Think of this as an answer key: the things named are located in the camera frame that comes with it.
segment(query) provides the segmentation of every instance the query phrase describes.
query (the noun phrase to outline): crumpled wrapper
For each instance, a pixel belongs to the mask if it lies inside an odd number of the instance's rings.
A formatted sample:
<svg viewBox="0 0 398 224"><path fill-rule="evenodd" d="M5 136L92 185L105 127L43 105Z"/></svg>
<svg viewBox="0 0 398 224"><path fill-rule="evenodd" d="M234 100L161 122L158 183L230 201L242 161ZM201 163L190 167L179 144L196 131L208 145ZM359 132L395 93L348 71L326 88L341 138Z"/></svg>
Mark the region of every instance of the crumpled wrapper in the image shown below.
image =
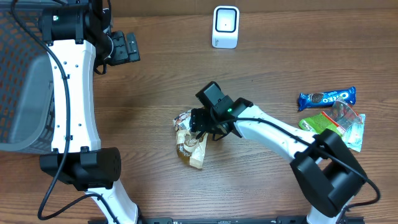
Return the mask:
<svg viewBox="0 0 398 224"><path fill-rule="evenodd" d="M200 139L196 139L199 133L190 131L190 121L190 110L180 114L173 120L174 128L177 132L177 155L184 163L197 169L202 169L208 134L206 133Z"/></svg>

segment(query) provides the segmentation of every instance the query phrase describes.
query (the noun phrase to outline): basket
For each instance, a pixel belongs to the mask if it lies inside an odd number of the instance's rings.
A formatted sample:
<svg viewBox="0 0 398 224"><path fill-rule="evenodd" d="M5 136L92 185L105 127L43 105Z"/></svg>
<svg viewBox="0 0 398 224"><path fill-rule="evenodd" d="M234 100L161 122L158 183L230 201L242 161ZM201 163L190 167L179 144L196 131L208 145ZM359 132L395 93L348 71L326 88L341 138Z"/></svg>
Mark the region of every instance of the basket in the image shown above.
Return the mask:
<svg viewBox="0 0 398 224"><path fill-rule="evenodd" d="M49 56L0 3L0 150L46 154L54 131L53 80ZM54 4L22 2L19 17L37 36L42 9Z"/></svg>

